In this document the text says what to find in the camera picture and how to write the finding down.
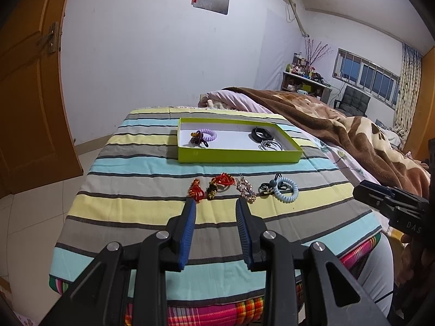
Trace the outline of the person's right hand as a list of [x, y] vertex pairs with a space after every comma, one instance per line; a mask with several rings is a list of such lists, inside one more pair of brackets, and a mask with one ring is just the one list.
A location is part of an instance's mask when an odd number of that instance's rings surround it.
[[395, 279], [403, 285], [414, 277], [418, 267], [429, 267], [434, 263], [434, 249], [424, 249], [422, 243], [406, 234], [402, 235], [400, 242], [406, 246], [401, 253], [400, 267]]

